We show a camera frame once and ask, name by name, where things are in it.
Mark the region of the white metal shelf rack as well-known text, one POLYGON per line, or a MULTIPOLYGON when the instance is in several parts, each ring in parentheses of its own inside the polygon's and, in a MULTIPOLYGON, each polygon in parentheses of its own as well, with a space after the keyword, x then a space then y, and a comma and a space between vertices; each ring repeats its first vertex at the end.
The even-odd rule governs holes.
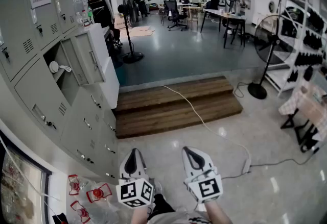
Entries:
MULTIPOLYGON (((302 8, 302 9, 303 8, 306 9, 307 7, 312 7, 315 11, 317 11, 318 14, 320 14, 323 18, 327 19, 327 17, 324 17, 319 12, 317 7, 314 7, 313 4, 310 3, 310 0, 279 0, 277 15, 281 15, 283 11, 286 9, 286 7, 288 6, 302 8)), ((273 87, 276 88, 279 94, 293 89, 296 85, 296 82, 294 83, 286 82, 286 79, 290 71, 289 65, 290 65, 290 61, 286 60, 283 65, 277 65, 276 67, 270 66, 270 68, 268 68, 267 73, 265 75, 265 78, 269 81, 269 83, 272 84, 273 87)))

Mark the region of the person's white patterned shirt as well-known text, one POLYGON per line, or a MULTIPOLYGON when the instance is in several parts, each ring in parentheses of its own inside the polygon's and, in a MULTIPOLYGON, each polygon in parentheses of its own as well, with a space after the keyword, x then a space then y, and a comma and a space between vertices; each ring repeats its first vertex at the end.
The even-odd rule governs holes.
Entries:
POLYGON ((147 224, 212 224, 212 222, 204 212, 176 211, 156 215, 147 224))

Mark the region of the person's left forearm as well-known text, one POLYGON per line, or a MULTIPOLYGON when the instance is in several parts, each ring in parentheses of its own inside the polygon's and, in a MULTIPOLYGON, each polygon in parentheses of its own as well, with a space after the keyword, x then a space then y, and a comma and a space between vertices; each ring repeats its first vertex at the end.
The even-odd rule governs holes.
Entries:
POLYGON ((138 207, 133 210, 131 224, 147 224, 149 207, 138 207))

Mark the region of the black table frame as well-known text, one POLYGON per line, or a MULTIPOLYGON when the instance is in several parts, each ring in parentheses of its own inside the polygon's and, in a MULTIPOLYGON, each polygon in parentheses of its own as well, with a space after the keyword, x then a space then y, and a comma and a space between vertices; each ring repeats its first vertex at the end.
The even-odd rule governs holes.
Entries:
POLYGON ((298 112, 299 109, 296 108, 293 114, 288 114, 288 119, 281 126, 281 129, 293 129, 300 151, 306 153, 311 150, 315 154, 320 150, 320 147, 318 146, 319 141, 313 139, 314 135, 318 133, 318 129, 308 119, 303 125, 296 126, 294 123, 294 117, 298 112), (309 123, 309 128, 303 135, 301 135, 301 130, 303 130, 309 123))

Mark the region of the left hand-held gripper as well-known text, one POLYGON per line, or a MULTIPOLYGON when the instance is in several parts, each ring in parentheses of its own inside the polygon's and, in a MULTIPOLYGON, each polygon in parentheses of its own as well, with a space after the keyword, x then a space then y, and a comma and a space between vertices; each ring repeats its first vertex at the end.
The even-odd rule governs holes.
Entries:
POLYGON ((133 148, 120 164, 120 179, 116 186, 118 202, 128 208, 149 206, 152 203, 154 186, 149 182, 147 167, 142 153, 133 148))

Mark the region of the white power strip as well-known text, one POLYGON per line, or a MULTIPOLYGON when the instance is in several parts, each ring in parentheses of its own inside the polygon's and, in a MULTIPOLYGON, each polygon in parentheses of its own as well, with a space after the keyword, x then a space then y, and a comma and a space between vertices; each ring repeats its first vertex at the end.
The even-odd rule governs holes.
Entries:
POLYGON ((251 163, 252 163, 252 160, 250 158, 247 158, 245 160, 245 163, 244 163, 243 169, 242 169, 242 175, 250 173, 251 163))

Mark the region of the grey locker door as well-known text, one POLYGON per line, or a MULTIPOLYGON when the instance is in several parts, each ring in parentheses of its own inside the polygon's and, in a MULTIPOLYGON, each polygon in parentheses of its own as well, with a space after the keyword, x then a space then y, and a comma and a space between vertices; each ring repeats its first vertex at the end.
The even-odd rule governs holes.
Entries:
POLYGON ((109 55, 102 35, 79 32, 63 39, 61 45, 79 85, 106 82, 109 55))

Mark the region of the flattened brown cardboard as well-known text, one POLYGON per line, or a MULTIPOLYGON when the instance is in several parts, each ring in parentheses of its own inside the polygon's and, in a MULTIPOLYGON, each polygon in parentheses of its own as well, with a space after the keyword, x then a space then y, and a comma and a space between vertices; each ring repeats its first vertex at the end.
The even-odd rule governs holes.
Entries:
MULTIPOLYGON (((114 27, 120 30, 120 38, 127 38, 127 31, 123 15, 116 14, 114 17, 114 21, 114 27)), ((141 26, 132 28, 130 25, 128 25, 128 30, 130 37, 151 36, 155 32, 155 28, 152 26, 141 26)))

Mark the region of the grey metal locker cabinet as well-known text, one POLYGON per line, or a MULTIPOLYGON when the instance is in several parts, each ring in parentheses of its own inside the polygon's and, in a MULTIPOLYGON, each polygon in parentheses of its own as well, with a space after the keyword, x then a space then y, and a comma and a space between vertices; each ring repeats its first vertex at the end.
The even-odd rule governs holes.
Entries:
POLYGON ((61 41, 90 26, 78 27, 72 0, 37 8, 30 0, 0 0, 0 122, 9 138, 54 168, 116 184, 115 116, 100 83, 79 85, 72 71, 49 70, 52 61, 70 67, 61 41))

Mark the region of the white round container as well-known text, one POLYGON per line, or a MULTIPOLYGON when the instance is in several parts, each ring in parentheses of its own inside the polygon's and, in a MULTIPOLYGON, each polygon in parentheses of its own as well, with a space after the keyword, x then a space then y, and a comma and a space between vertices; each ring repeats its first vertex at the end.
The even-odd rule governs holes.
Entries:
POLYGON ((65 66, 65 65, 59 65, 56 61, 52 61, 50 64, 49 64, 49 70, 52 74, 55 74, 57 73, 60 69, 63 69, 67 72, 71 72, 72 69, 68 66, 65 66))

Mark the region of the white washing machine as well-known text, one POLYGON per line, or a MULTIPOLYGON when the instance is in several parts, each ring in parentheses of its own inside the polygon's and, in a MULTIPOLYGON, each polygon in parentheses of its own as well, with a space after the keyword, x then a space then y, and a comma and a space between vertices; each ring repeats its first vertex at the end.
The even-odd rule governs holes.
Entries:
POLYGON ((278 5, 275 0, 271 0, 268 4, 269 14, 277 14, 278 13, 278 5))

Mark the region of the person's black trousers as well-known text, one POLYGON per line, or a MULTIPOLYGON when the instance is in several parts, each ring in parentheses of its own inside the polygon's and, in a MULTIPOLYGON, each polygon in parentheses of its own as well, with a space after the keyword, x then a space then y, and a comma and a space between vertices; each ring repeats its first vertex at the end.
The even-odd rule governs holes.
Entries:
POLYGON ((153 217, 160 214, 175 212, 175 210, 167 203, 162 194, 158 193, 154 196, 154 204, 155 207, 152 213, 149 215, 148 220, 151 220, 153 217))

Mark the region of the clothes rack with dark garments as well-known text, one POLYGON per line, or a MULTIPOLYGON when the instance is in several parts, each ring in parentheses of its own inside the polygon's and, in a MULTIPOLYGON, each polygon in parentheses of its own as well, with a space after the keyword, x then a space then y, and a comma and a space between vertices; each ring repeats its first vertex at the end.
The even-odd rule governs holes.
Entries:
POLYGON ((88 0, 88 5, 92 9, 95 23, 100 23, 102 28, 114 29, 114 15, 108 0, 88 0))

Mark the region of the black office chair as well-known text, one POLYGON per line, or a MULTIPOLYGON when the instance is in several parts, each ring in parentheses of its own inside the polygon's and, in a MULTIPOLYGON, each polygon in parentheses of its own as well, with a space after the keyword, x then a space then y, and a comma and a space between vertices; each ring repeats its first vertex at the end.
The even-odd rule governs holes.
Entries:
POLYGON ((171 31, 171 29, 175 27, 181 27, 181 31, 187 29, 187 24, 180 23, 181 21, 185 20, 187 16, 179 13, 177 9, 177 2, 165 0, 164 5, 168 14, 168 21, 172 21, 174 23, 172 26, 167 26, 168 30, 171 31))

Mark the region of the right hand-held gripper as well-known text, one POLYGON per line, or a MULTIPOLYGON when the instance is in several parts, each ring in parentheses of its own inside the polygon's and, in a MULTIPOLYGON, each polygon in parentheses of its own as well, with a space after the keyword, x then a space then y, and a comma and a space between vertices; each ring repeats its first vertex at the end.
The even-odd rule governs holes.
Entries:
POLYGON ((216 200, 223 194, 221 175, 216 173, 211 157, 190 146, 182 148, 186 176, 184 184, 198 204, 216 200))

